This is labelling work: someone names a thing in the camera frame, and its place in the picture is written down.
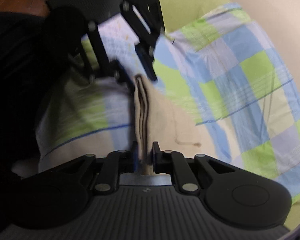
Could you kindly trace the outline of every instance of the silver screw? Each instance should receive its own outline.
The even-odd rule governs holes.
[[[129,11],[130,10],[130,5],[127,1],[124,1],[123,4],[122,4],[122,8],[125,12]]]
[[[150,48],[149,48],[149,56],[150,56],[150,57],[152,57],[152,56],[153,56],[153,52],[154,52],[153,48],[152,48],[152,47],[150,47]]]
[[[91,74],[89,76],[89,82],[90,82],[90,84],[92,84],[95,80],[96,80],[96,77],[93,74]]]
[[[97,190],[97,191],[105,192],[105,191],[109,191],[111,189],[111,187],[110,187],[109,184],[100,183],[100,184],[95,185],[94,189]]]
[[[90,21],[88,23],[88,29],[89,29],[90,32],[95,31],[96,30],[96,23],[94,21]]]
[[[196,191],[199,187],[193,183],[186,183],[186,184],[183,184],[182,188],[186,191],[193,192],[193,191]]]
[[[116,79],[116,80],[119,80],[119,78],[120,78],[120,73],[119,73],[119,71],[115,71],[114,72],[114,74],[113,74],[113,77]]]

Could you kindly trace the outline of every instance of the plaid cloth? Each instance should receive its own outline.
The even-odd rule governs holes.
[[[131,77],[145,73],[134,51],[138,39],[121,17],[99,30],[110,58],[118,58]],[[300,94],[266,33],[238,4],[161,36],[154,57],[154,86],[209,131],[215,152],[205,154],[276,180],[293,202],[300,198]],[[129,148],[127,89],[112,79],[65,84],[72,109],[65,97],[52,99],[37,130],[42,158],[91,133],[106,134],[113,150]],[[55,123],[48,121],[53,111],[63,116]]]

